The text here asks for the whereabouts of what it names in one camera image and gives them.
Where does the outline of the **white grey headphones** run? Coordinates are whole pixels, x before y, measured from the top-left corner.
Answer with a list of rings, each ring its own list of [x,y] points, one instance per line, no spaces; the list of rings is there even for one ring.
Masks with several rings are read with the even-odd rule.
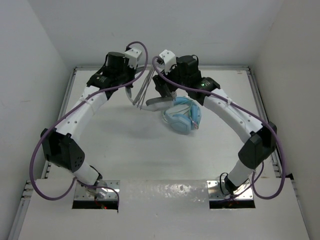
[[[130,87],[125,88],[127,98],[130,100],[133,106],[136,106],[140,110],[158,112],[165,111],[174,106],[174,99],[172,97],[155,97],[150,98],[145,102],[145,105],[138,104],[132,99],[132,91]]]

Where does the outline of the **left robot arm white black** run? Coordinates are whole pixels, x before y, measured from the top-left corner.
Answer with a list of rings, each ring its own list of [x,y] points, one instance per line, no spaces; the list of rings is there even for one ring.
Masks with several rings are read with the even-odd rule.
[[[82,183],[93,186],[100,174],[85,161],[78,144],[80,136],[98,109],[111,98],[113,87],[132,81],[142,51],[129,48],[124,53],[111,51],[105,64],[91,76],[71,114],[46,135],[42,143],[45,159],[71,172]]]

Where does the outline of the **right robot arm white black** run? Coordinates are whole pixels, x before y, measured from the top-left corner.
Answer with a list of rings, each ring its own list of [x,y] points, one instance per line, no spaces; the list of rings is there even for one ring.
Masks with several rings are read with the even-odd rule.
[[[243,142],[235,166],[224,178],[222,191],[232,196],[275,151],[277,127],[237,105],[213,78],[202,76],[193,55],[171,54],[168,59],[155,56],[152,66],[156,64],[164,65],[153,78],[162,97],[170,97],[177,89],[185,90],[192,100],[218,115]]]

